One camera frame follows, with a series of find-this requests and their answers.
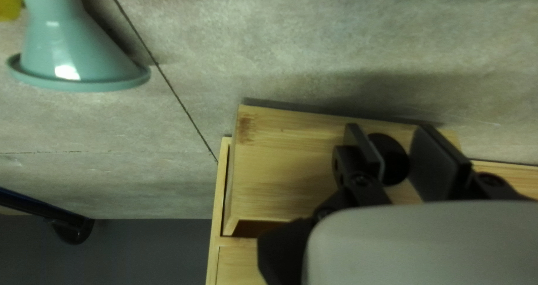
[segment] light blue vase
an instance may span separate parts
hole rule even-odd
[[[7,61],[16,79],[70,92],[117,91],[149,80],[150,69],[131,61],[81,0],[24,2],[30,22],[23,52]]]

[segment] wooden board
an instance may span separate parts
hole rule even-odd
[[[477,172],[495,173],[510,183],[515,190],[525,196],[538,199],[538,166],[473,161]]]
[[[220,247],[217,284],[266,285],[257,262],[256,246]]]
[[[346,123],[358,123],[367,134],[387,134],[407,151],[416,128],[411,124],[239,106],[223,234],[232,235],[239,221],[287,222],[310,216],[336,191],[331,156],[333,147],[342,144]],[[454,131],[441,132],[459,147]],[[407,181],[387,193],[395,204],[420,203]]]
[[[248,280],[253,278],[252,275],[257,275],[258,279],[262,278],[259,274],[256,262],[256,240],[223,237],[221,235],[224,190],[226,186],[228,151],[230,144],[230,137],[222,138],[221,152],[219,155],[219,169],[217,170],[215,186],[211,237],[209,241],[207,274],[205,278],[206,285],[243,284],[245,283],[243,275],[235,273],[235,271],[242,270],[248,271],[246,274]],[[225,247],[230,248],[224,249],[224,252],[221,253],[221,248]],[[244,259],[250,259],[250,264],[247,268],[245,267]]]

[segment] black screw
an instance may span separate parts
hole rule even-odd
[[[368,179],[367,177],[365,176],[356,176],[355,178],[353,178],[351,180],[351,183],[353,185],[358,185],[358,186],[362,186],[362,187],[368,187],[370,185],[372,185],[372,182],[370,181],[370,179]]]
[[[481,173],[478,178],[486,185],[500,187],[504,185],[504,181],[497,176]]]
[[[323,209],[320,209],[316,216],[317,216],[317,220],[321,220],[323,218],[325,218],[326,216],[332,214],[335,210],[333,208],[323,208]]]

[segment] yellow object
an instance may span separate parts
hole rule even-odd
[[[17,19],[22,4],[23,0],[0,0],[0,21]]]

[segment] dark gray floor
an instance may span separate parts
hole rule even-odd
[[[0,215],[2,285],[205,283],[211,220],[98,220],[79,246],[33,216]]]

